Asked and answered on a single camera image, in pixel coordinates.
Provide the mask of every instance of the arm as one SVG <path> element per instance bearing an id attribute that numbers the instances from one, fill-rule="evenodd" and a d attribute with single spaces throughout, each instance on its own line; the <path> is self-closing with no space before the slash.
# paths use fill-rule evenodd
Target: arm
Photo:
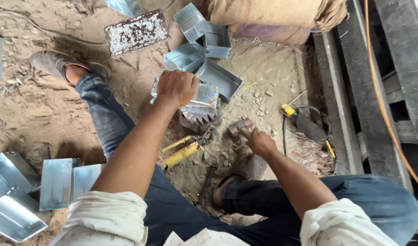
<path id="1" fill-rule="evenodd" d="M 265 132 L 255 128 L 252 134 L 253 138 L 247 145 L 268 162 L 301 219 L 306 211 L 337 200 L 316 176 L 280 153 L 276 142 Z"/>
<path id="2" fill-rule="evenodd" d="M 189 103 L 198 84 L 198 75 L 163 72 L 152 109 L 116 149 L 91 191 L 131 191 L 144 198 L 168 123 L 179 107 Z"/>

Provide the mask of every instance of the right hand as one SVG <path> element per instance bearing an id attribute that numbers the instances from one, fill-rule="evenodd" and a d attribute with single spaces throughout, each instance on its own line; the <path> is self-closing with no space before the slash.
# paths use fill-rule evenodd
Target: right hand
<path id="1" fill-rule="evenodd" d="M 247 142 L 253 153 L 262 157 L 269 155 L 272 151 L 278 151 L 276 142 L 267 133 L 253 129 L 252 138 Z"/>
<path id="2" fill-rule="evenodd" d="M 165 98 L 175 108 L 183 107 L 194 97 L 200 76 L 180 70 L 164 71 L 157 85 L 157 98 Z"/>

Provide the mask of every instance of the orange wire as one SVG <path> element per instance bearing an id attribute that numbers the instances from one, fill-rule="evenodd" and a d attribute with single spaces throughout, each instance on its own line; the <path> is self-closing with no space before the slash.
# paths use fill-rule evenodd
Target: orange wire
<path id="1" fill-rule="evenodd" d="M 379 96 L 377 81 L 375 79 L 374 72 L 373 72 L 373 58 L 372 58 L 372 51 L 371 51 L 371 47 L 370 47 L 370 27 L 369 27 L 368 2 L 369 2 L 368 0 L 365 0 L 365 2 L 364 2 L 364 8 L 365 8 L 365 35 L 367 36 L 367 54 L 368 54 L 368 57 L 369 57 L 370 72 L 371 72 L 371 75 L 372 75 L 374 92 L 376 94 L 377 102 L 379 103 L 379 108 L 380 108 L 380 112 L 382 114 L 383 120 L 385 121 L 385 125 L 387 126 L 387 129 L 388 129 L 388 132 L 390 133 L 391 139 L 393 140 L 394 147 L 398 151 L 398 154 L 399 154 L 400 158 L 402 158 L 403 162 L 405 163 L 406 168 L 408 169 L 409 173 L 414 178 L 415 182 L 417 182 L 417 184 L 418 184 L 418 177 L 414 173 L 414 170 L 412 169 L 412 167 L 409 165 L 408 160 L 405 158 L 405 155 L 403 154 L 403 151 L 400 148 L 398 140 L 396 139 L 396 136 L 394 135 L 394 132 L 391 128 L 390 121 L 388 120 L 388 117 L 385 113 L 385 108 L 383 106 L 383 101 L 382 101 L 381 97 Z"/>

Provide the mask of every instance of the rolled-up sleeve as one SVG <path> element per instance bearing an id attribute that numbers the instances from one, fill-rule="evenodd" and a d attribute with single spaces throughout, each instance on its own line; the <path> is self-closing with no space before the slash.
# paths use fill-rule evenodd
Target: rolled-up sleeve
<path id="1" fill-rule="evenodd" d="M 90 191 L 70 205 L 64 230 L 50 245 L 146 244 L 143 219 L 147 205 L 132 192 Z"/>
<path id="2" fill-rule="evenodd" d="M 346 198 L 307 211 L 300 241 L 302 246 L 397 246 L 360 206 Z"/>

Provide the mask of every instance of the wooden hammer handle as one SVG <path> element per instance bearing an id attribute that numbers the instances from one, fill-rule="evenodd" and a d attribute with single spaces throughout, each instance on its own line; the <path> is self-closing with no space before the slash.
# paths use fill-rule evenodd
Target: wooden hammer handle
<path id="1" fill-rule="evenodd" d="M 241 134 L 249 141 L 252 138 L 251 132 L 247 128 L 241 128 Z"/>

